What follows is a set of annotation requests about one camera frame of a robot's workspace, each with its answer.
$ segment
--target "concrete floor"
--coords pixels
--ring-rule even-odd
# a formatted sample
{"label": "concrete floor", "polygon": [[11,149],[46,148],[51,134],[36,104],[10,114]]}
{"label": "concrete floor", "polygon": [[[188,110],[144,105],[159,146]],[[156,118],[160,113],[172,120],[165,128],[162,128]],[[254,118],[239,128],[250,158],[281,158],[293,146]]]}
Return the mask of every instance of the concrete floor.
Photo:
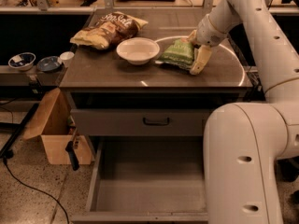
{"label": "concrete floor", "polygon": [[[20,122],[25,114],[14,113],[13,121]],[[9,112],[0,112],[0,122],[11,121]],[[0,148],[8,138],[9,133],[0,134]],[[41,142],[38,139],[25,142],[21,135],[12,149],[14,157],[7,164],[16,177],[58,199],[70,219],[85,212],[93,163],[81,165],[77,171],[69,165],[50,165]],[[63,210],[52,198],[18,183],[2,160],[0,174],[0,224],[66,223]],[[299,178],[291,183],[283,182],[277,168],[277,182],[284,224],[298,224],[299,204],[291,202],[291,195],[299,189]]]}

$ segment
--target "small bowl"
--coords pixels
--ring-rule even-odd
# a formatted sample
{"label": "small bowl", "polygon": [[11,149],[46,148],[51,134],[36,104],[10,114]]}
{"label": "small bowl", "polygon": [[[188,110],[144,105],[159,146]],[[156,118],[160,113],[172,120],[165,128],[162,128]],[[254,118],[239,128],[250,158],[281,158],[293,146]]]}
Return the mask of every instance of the small bowl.
{"label": "small bowl", "polygon": [[62,68],[62,60],[58,56],[49,56],[40,60],[37,69],[45,73],[53,73]]}
{"label": "small bowl", "polygon": [[122,41],[116,51],[129,63],[140,65],[154,58],[159,53],[160,47],[153,40],[135,37]]}
{"label": "small bowl", "polygon": [[36,56],[31,52],[20,53],[9,59],[8,65],[19,71],[28,71],[34,65]]}

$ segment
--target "green chip bag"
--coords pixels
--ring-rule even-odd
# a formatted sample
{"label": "green chip bag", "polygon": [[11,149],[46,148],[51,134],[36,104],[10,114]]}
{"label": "green chip bag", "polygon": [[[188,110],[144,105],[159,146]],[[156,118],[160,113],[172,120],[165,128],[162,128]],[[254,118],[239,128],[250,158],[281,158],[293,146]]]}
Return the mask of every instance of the green chip bag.
{"label": "green chip bag", "polygon": [[157,59],[157,63],[169,63],[190,70],[194,61],[194,46],[187,38],[175,40]]}

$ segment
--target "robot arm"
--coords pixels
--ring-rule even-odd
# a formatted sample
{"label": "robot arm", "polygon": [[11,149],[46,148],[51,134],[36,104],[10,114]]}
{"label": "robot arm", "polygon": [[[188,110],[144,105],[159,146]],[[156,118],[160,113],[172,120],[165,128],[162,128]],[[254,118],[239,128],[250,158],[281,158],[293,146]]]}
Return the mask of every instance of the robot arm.
{"label": "robot arm", "polygon": [[267,104],[224,105],[204,133],[209,224],[283,224],[276,159],[299,156],[299,56],[265,0],[222,0],[199,23],[197,43],[217,46],[243,22]]}

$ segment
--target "white cup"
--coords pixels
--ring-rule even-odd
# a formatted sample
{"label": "white cup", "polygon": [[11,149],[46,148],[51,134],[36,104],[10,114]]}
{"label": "white cup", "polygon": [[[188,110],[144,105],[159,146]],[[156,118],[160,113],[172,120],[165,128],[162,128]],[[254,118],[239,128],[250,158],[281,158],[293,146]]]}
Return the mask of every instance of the white cup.
{"label": "white cup", "polygon": [[64,52],[63,54],[60,55],[60,59],[62,60],[63,64],[65,67],[68,67],[69,64],[71,64],[75,54],[72,51],[67,51]]}

